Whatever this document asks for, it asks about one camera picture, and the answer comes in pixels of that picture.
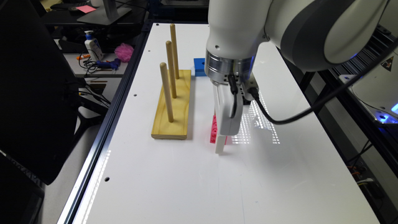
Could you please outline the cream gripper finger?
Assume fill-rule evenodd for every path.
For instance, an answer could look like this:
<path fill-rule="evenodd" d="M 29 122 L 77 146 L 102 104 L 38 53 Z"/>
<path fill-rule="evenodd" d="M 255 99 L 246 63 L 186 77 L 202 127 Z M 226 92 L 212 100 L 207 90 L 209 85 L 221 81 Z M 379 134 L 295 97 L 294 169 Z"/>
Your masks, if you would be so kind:
<path fill-rule="evenodd" d="M 224 145 L 226 144 L 227 136 L 219 135 L 216 136 L 215 142 L 215 153 L 221 154 L 224 151 Z"/>

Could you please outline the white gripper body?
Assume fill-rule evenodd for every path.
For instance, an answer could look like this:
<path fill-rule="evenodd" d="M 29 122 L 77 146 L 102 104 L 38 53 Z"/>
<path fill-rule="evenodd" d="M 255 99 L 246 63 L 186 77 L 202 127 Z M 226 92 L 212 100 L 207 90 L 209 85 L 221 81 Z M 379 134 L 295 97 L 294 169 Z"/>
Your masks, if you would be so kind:
<path fill-rule="evenodd" d="M 244 105 L 242 96 L 252 96 L 248 93 L 248 90 L 250 88 L 258 90 L 257 81 L 255 79 L 249 79 L 238 85 L 236 109 L 234 109 L 234 95 L 231 93 L 230 86 L 217 82 L 212 83 L 218 134 L 223 136 L 237 135 L 243 114 Z"/>

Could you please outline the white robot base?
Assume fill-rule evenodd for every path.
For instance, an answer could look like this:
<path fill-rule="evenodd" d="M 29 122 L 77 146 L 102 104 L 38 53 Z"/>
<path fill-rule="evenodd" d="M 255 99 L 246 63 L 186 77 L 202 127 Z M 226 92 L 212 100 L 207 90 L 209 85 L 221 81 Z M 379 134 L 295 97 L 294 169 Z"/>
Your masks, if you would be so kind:
<path fill-rule="evenodd" d="M 397 50 L 349 87 L 380 124 L 397 124 Z"/>

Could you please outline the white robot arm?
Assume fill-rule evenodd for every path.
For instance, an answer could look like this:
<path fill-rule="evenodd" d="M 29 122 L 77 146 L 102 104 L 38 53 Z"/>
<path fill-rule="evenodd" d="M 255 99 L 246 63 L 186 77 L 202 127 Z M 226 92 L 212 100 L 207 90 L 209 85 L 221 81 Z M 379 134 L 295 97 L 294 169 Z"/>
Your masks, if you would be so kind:
<path fill-rule="evenodd" d="M 372 36 L 388 0 L 217 0 L 209 4 L 205 73 L 213 83 L 216 152 L 239 132 L 243 102 L 258 101 L 258 47 L 274 44 L 296 67 L 317 72 L 345 63 Z"/>

